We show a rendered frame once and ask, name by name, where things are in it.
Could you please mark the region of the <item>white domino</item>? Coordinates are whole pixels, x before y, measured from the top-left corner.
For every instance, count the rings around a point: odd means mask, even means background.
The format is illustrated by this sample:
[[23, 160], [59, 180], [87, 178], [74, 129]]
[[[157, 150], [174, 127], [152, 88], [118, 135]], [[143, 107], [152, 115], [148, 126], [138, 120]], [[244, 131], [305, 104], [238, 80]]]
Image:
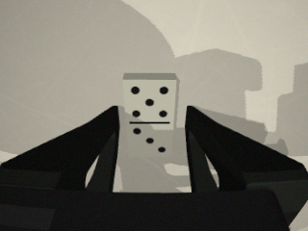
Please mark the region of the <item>white domino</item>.
[[124, 73], [129, 157], [171, 157], [175, 73]]

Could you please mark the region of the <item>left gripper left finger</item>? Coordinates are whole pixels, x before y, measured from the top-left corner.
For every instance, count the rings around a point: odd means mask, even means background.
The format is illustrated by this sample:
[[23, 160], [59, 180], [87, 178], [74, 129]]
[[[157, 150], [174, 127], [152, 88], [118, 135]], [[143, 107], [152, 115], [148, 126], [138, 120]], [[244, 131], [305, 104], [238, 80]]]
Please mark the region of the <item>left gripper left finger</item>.
[[[91, 121], [2, 163], [0, 182], [112, 192], [118, 139], [118, 106], [112, 106]], [[87, 173], [97, 156], [86, 186]]]

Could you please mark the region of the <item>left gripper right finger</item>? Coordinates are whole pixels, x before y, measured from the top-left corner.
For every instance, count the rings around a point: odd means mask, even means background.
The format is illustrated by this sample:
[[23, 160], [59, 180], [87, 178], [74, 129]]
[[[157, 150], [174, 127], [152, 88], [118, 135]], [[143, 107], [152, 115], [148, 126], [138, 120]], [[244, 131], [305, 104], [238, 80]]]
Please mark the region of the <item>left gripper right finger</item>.
[[[215, 122], [194, 106], [187, 106], [185, 132], [192, 193], [272, 191], [288, 226], [308, 201], [304, 164]], [[206, 156], [218, 173], [218, 186]]]

